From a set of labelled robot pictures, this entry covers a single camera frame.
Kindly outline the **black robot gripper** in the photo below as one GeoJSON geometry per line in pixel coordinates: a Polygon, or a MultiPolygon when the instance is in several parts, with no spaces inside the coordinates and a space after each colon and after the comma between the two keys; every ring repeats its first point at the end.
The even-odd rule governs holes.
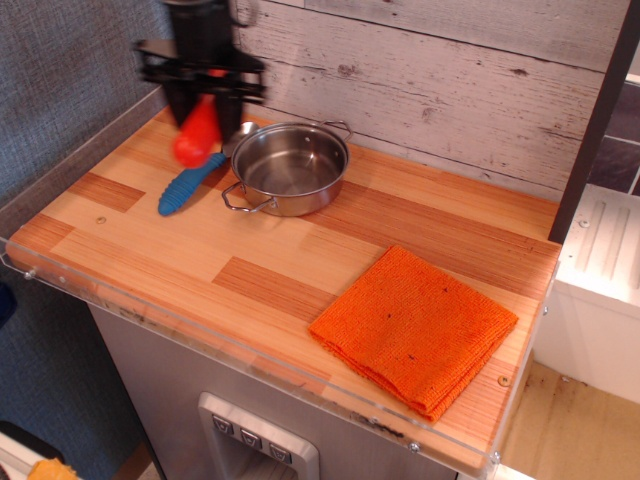
{"type": "Polygon", "coordinates": [[[170,39],[139,40],[133,50],[139,55],[141,77],[153,83],[163,83],[167,104],[181,128],[201,100],[201,93],[215,97],[215,109],[222,143],[239,130],[243,102],[260,104],[266,86],[262,83],[265,64],[241,51],[235,42],[234,29],[248,25],[234,18],[229,5],[232,42],[203,55],[188,51],[182,55],[176,41],[167,9],[172,37],[170,39]]]}

